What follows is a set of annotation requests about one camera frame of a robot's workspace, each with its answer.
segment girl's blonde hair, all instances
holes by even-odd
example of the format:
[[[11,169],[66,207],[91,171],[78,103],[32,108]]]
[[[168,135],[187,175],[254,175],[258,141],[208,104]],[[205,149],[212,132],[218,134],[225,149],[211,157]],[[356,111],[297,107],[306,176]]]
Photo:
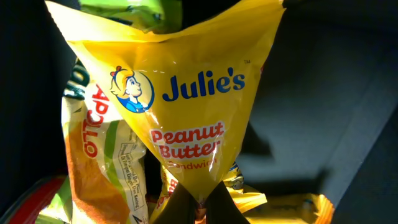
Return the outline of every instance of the girl's blonde hair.
[[[127,99],[129,96],[126,94],[126,83],[131,77],[134,77],[134,71],[123,69],[122,66],[117,66],[115,72],[111,72],[112,84],[111,92],[118,98]]]

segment cartoon girl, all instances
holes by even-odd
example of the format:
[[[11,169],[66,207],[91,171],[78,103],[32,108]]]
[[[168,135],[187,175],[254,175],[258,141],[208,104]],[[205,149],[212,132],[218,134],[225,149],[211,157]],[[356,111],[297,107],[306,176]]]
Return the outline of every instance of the cartoon girl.
[[[142,94],[141,84],[134,77],[136,72],[131,72],[121,66],[117,66],[116,71],[111,72],[111,92],[127,110],[134,113],[142,113],[148,108],[147,105],[143,105],[138,101],[138,96]]]

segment julie's logo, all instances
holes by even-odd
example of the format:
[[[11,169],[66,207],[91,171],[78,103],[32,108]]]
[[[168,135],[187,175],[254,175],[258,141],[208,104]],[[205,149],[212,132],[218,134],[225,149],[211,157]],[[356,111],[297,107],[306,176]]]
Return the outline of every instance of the julie's logo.
[[[178,99],[180,96],[180,91],[182,97],[185,99],[196,98],[200,94],[200,96],[214,95],[217,90],[220,93],[227,93],[231,89],[234,90],[241,90],[244,88],[244,75],[238,74],[234,75],[234,69],[228,68],[228,76],[219,78],[216,82],[212,79],[213,72],[207,71],[205,80],[205,73],[200,72],[198,74],[198,84],[197,82],[191,83],[191,91],[188,93],[187,84],[183,83],[180,88],[178,87],[177,77],[173,76],[170,79],[171,87],[172,87],[172,94],[168,95],[167,93],[163,94],[163,100],[165,101],[174,101]]]
[[[152,106],[155,100],[154,87],[143,73],[117,66],[111,76],[111,92],[127,110],[143,113]]]

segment yellow snack package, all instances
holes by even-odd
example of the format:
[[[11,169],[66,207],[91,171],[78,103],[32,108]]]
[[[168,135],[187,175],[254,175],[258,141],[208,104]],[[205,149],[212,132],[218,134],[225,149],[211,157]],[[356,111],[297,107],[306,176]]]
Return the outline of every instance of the yellow snack package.
[[[62,98],[62,126],[72,223],[148,223],[146,147],[80,61]]]
[[[335,209],[324,195],[267,197],[267,203],[243,215],[254,224],[329,224]]]
[[[178,184],[178,180],[164,166],[162,166],[160,173],[163,182],[162,191],[150,216],[149,223],[153,223],[163,211]],[[264,194],[243,184],[243,175],[236,162],[234,162],[225,177],[223,180],[224,184],[241,213],[267,202]]]
[[[241,150],[284,8],[242,0],[174,34],[47,2],[69,46],[168,171],[203,203]]]

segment green stripe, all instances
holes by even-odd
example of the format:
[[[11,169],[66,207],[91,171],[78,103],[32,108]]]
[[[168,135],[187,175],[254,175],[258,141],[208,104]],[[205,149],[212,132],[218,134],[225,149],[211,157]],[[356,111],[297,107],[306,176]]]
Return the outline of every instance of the green stripe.
[[[124,189],[119,182],[118,173],[116,173],[116,168],[113,164],[113,152],[116,142],[116,133],[118,130],[118,125],[119,121],[112,121],[109,124],[109,128],[106,132],[104,159],[105,159],[105,164],[109,164],[109,168],[106,171],[106,175],[108,176],[111,183],[119,190],[124,201],[126,201],[126,194],[124,193]]]

